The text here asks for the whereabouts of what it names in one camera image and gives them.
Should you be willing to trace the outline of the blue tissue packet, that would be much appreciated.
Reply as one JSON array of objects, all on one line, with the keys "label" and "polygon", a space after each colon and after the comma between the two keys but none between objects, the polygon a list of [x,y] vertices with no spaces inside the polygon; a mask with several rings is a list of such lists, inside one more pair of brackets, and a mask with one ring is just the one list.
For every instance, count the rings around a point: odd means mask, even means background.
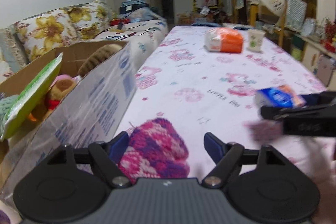
[{"label": "blue tissue packet", "polygon": [[260,89],[255,93],[255,104],[258,107],[302,107],[306,105],[305,99],[297,94],[290,86]]}]

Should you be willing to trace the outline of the yellow floral cushion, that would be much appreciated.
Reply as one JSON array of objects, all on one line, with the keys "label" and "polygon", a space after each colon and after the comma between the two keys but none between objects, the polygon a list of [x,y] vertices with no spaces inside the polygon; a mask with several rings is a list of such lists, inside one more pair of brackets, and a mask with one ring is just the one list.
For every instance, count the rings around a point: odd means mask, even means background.
[{"label": "yellow floral cushion", "polygon": [[64,8],[64,11],[70,17],[78,41],[94,39],[109,28],[112,19],[111,8],[100,0],[77,6],[68,6]]},{"label": "yellow floral cushion", "polygon": [[48,51],[78,42],[78,36],[65,9],[56,9],[14,23],[15,32],[30,61]]}]

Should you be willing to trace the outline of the pink cartoon tablecloth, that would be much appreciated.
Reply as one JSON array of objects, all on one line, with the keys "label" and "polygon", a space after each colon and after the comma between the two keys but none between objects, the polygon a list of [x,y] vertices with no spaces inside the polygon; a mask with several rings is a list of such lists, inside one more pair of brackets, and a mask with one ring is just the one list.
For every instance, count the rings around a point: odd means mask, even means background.
[{"label": "pink cartoon tablecloth", "polygon": [[174,27],[137,71],[137,90],[112,131],[117,135],[162,117],[171,121],[189,149],[190,176],[203,178],[214,163],[203,147],[211,132],[249,149],[260,143],[249,126],[259,119],[255,92],[288,85],[298,94],[318,93],[323,84],[268,39],[262,52],[209,52],[205,27]]}]

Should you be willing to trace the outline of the yellow wooden chair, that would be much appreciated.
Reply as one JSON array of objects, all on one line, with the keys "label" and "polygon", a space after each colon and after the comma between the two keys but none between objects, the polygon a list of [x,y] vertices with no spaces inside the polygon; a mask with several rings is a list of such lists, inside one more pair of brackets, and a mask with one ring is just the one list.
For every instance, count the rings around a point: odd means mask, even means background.
[{"label": "yellow wooden chair", "polygon": [[284,45],[286,7],[285,2],[282,15],[278,16],[259,1],[248,0],[248,23],[254,28],[256,28],[257,21],[272,25],[272,32],[278,36],[277,45],[280,48],[283,48]]}]

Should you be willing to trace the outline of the lime green sponge cloth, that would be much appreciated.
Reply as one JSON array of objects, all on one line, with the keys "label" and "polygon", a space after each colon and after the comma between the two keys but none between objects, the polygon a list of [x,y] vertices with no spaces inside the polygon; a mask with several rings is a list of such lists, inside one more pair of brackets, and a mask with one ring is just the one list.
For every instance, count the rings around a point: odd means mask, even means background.
[{"label": "lime green sponge cloth", "polygon": [[47,93],[60,72],[63,53],[50,61],[15,98],[1,121],[1,141],[10,139]]}]

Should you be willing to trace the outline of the far yellow floral cushion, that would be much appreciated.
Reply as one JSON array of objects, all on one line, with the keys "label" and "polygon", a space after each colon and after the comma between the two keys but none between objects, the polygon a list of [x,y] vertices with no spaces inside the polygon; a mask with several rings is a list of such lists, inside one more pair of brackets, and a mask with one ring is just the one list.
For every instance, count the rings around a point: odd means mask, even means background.
[{"label": "far yellow floral cushion", "polygon": [[64,11],[70,17],[78,41],[94,39],[109,28],[112,19],[111,8],[100,0],[77,6],[68,6],[64,8]]}]

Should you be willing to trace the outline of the sofa with cartoon cover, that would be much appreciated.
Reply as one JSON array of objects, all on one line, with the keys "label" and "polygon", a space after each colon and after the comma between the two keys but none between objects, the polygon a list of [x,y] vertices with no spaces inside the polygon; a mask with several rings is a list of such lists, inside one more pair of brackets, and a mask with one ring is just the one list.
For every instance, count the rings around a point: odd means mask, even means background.
[{"label": "sofa with cartoon cover", "polygon": [[1,80],[57,47],[79,42],[126,41],[138,70],[163,42],[169,28],[148,8],[128,13],[122,26],[112,26],[117,14],[103,1],[63,7],[19,20],[1,30]]}]

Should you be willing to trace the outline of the white paper cup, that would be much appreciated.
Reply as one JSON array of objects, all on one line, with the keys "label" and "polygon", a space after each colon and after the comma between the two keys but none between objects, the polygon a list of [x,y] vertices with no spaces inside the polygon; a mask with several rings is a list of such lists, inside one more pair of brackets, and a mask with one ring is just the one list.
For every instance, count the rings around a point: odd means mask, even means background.
[{"label": "white paper cup", "polygon": [[252,52],[261,52],[265,32],[258,29],[249,29],[248,49]]}]

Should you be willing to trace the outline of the brown cardboard box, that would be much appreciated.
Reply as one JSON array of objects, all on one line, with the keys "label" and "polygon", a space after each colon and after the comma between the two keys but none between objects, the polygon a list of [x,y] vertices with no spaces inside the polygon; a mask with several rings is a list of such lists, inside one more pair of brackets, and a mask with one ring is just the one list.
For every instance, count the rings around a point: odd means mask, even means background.
[{"label": "brown cardboard box", "polygon": [[131,43],[86,74],[42,122],[25,122],[1,163],[1,201],[15,207],[16,184],[61,144],[86,147],[114,137],[136,91]]}]

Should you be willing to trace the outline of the orange white tissue pack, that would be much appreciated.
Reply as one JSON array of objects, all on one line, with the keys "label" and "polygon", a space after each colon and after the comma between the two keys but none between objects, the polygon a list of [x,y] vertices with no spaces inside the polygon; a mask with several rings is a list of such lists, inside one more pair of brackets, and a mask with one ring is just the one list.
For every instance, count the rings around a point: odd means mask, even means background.
[{"label": "orange white tissue pack", "polygon": [[242,53],[243,43],[242,34],[231,28],[212,28],[205,34],[205,47],[210,52]]}]

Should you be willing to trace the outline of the pink knitted hat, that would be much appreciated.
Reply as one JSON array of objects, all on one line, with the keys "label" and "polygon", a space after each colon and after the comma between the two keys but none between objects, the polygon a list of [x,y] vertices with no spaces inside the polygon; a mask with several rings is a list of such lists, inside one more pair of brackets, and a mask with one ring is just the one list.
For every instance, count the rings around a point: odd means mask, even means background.
[{"label": "pink knitted hat", "polygon": [[132,182],[139,178],[187,178],[189,150],[170,121],[148,120],[135,127],[117,166]]}]

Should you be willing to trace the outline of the middle yellow floral cushion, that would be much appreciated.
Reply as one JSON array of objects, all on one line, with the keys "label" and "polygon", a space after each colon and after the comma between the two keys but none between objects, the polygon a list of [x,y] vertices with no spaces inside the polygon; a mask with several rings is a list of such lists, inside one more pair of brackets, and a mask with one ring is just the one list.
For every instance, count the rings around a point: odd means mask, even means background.
[{"label": "middle yellow floral cushion", "polygon": [[78,36],[65,9],[56,9],[14,23],[15,32],[30,61],[48,51],[78,42]]}]

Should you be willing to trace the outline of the teal fuzzy slipper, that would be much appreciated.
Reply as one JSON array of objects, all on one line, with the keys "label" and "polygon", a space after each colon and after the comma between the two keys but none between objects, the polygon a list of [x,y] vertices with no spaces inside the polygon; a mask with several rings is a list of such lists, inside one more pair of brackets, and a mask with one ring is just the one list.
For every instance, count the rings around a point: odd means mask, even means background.
[{"label": "teal fuzzy slipper", "polygon": [[1,118],[1,122],[3,121],[5,115],[11,109],[13,103],[15,102],[15,100],[17,98],[18,98],[17,94],[15,94],[13,96],[1,98],[1,100],[0,100],[0,118]]}]

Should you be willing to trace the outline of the brown plush bear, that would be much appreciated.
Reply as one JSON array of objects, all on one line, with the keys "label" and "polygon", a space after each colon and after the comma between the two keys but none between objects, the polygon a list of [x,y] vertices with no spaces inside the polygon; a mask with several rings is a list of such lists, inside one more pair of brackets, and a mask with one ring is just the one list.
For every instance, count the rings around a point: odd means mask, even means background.
[{"label": "brown plush bear", "polygon": [[28,120],[32,122],[45,120],[76,85],[77,80],[69,75],[57,76],[47,93],[29,114]]}]

